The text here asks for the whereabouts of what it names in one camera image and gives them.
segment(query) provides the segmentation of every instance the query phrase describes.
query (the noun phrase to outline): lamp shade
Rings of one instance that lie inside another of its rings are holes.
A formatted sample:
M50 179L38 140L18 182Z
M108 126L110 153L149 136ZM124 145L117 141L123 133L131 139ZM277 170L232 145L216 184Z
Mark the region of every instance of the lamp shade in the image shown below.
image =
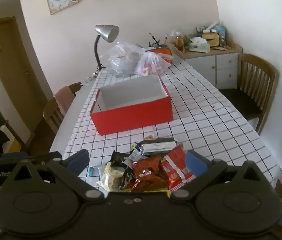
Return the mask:
M118 34L119 27L115 25L96 25L96 32L108 43L113 42Z

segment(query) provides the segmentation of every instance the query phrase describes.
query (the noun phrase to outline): chair backrest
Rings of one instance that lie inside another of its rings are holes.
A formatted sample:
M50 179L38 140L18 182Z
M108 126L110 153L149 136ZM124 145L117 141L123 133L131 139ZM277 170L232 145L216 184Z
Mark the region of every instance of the chair backrest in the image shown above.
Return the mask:
M74 84L69 86L69 88L70 88L71 92L74 94L74 96L75 96L75 93L78 92L81 89L81 87L82 87L81 84L82 84L81 82L78 82L78 83L74 83Z
M45 109L43 110L43 117L56 134L64 116L61 114L57 101L54 97L48 101Z
M263 114L268 110L275 76L269 62L251 54L239 55L237 88L252 98Z

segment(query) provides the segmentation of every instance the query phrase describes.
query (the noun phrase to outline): desk lamp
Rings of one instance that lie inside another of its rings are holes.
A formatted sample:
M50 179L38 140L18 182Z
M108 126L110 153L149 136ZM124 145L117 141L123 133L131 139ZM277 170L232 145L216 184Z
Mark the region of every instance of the desk lamp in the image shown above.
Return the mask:
M98 36L94 43L94 54L98 63L98 70L100 71L103 68L103 65L100 63L99 55L97 52L99 39L100 37L102 37L108 43L113 42L119 34L119 27L114 25L96 25L95 30L98 33Z

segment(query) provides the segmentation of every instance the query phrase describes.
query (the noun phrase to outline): white cabinet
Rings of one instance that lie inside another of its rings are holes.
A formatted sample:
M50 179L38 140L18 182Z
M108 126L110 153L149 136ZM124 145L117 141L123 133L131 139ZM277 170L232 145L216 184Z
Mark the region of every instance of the white cabinet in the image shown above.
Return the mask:
M196 57L185 60L190 66L204 76L212 85L216 82L215 56Z
M196 57L185 60L217 89L236 88L239 53Z
M217 70L217 89L236 88L237 84L237 67L218 69Z
M239 55L238 53L217 55L216 64L217 64L218 70L224 69L224 68L231 68L231 67L237 68L238 55Z

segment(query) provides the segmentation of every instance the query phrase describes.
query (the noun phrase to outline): red snack bag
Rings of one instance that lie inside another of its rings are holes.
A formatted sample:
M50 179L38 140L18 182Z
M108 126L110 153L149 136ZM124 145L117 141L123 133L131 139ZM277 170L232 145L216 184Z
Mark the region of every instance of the red snack bag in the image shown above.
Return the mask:
M183 145L175 147L161 160L161 167L169 178L169 189L176 191L195 176L185 165Z
M136 182L131 192L155 190L168 186L168 183L159 176L160 158L151 157L132 164Z

